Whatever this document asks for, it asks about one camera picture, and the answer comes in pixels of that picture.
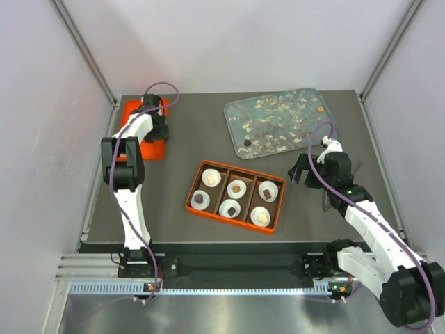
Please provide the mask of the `orange box lid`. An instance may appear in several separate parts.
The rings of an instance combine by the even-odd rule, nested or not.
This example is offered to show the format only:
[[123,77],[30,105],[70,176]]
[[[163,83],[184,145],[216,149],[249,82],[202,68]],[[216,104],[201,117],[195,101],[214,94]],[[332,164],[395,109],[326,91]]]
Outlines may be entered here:
[[[162,105],[164,105],[164,106],[169,102],[169,100],[167,100],[167,99],[161,99],[161,101],[163,102]],[[140,100],[129,100],[124,103],[124,110],[122,112],[122,118],[121,118],[121,122],[120,122],[119,132],[121,132],[121,129],[123,129],[125,127],[125,125],[127,125],[129,118],[133,117],[133,116],[130,116],[131,112],[134,109],[138,109],[141,105],[142,105],[142,102]],[[159,111],[158,114],[165,115],[168,118],[169,112],[170,112],[169,108],[164,108],[162,111]],[[134,136],[136,134],[135,128],[136,128],[136,126],[133,125],[131,127],[131,129],[127,130],[124,133],[124,136],[122,138]],[[165,139],[156,139],[156,140],[154,140],[153,143],[149,143],[149,142],[145,141],[145,139],[142,140],[142,142],[140,142],[140,150],[141,150],[143,160],[144,161],[145,160],[162,160],[164,158],[165,142],[166,142]],[[126,160],[127,160],[127,158],[125,157],[124,154],[120,154],[120,156],[117,158],[118,162],[124,162]]]

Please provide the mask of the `brown oblong chocolate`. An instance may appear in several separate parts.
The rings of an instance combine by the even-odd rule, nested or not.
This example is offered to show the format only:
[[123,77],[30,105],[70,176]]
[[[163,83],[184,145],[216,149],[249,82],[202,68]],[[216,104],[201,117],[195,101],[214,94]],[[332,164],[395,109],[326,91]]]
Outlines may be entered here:
[[268,189],[263,190],[263,195],[266,199],[271,199],[272,195]]

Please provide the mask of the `orange chocolate box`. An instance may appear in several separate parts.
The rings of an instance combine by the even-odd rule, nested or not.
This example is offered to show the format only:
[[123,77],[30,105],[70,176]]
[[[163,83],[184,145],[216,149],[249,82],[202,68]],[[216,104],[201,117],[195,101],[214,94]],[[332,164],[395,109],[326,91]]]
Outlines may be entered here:
[[[216,169],[221,174],[222,179],[217,187],[209,188],[202,182],[202,172],[208,168]],[[224,200],[230,198],[227,194],[227,186],[234,180],[244,181],[247,185],[247,191],[241,199],[236,200],[241,206],[241,213],[238,215],[238,217],[225,218],[219,215],[218,209]],[[271,181],[277,185],[279,194],[274,202],[265,202],[260,198],[258,187],[263,181]],[[263,234],[273,234],[276,230],[278,218],[280,216],[284,196],[284,186],[285,181],[280,177],[214,161],[204,160],[198,168],[197,175],[195,176],[193,185],[186,200],[186,208],[189,213],[194,215],[235,225],[238,228],[244,228]],[[210,204],[203,211],[196,210],[191,207],[192,195],[197,190],[205,191],[210,197]],[[255,226],[250,220],[250,212],[258,206],[265,207],[270,213],[270,224],[266,228]]]

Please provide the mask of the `white heart chocolate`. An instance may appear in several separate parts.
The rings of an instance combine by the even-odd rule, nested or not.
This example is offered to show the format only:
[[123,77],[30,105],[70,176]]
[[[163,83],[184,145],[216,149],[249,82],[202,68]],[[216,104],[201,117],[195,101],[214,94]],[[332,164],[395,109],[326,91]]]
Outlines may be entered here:
[[267,224],[268,223],[268,217],[266,214],[260,214],[258,215],[258,222],[262,223],[262,224]]

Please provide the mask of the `dark square chocolate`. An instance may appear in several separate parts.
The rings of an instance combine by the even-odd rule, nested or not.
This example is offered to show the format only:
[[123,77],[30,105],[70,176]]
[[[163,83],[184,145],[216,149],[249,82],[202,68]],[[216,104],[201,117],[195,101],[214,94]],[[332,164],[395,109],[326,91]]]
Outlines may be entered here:
[[227,210],[227,213],[228,213],[230,216],[233,216],[233,215],[236,213],[236,209],[233,208],[233,207],[230,207],[230,208]]

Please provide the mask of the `metal tongs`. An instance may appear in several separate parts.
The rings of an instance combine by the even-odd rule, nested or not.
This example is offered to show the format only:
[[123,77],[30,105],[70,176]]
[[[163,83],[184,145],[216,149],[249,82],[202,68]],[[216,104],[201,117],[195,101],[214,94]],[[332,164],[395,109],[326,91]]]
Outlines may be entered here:
[[327,191],[323,192],[322,207],[324,212],[328,212],[332,208],[328,195],[329,193]]

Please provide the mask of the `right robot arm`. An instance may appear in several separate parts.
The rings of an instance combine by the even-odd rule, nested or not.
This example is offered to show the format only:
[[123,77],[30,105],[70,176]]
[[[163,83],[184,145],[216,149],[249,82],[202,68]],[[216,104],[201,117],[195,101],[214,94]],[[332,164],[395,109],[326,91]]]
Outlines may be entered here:
[[345,152],[326,150],[316,156],[301,154],[288,171],[298,183],[326,191],[331,206],[353,227],[374,254],[369,257],[351,240],[327,245],[324,265],[332,275],[357,278],[374,297],[395,327],[421,331],[444,315],[444,268],[415,253],[380,213],[369,192],[354,181]]

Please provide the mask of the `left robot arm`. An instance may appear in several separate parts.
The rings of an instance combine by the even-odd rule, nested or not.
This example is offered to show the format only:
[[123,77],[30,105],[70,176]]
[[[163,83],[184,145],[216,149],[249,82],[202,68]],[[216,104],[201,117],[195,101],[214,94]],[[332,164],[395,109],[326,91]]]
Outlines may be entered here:
[[145,167],[140,145],[146,138],[170,138],[168,121],[159,106],[133,111],[116,134],[101,140],[102,177],[124,227],[122,264],[133,266],[143,276],[158,278],[158,260],[150,248],[142,204]]

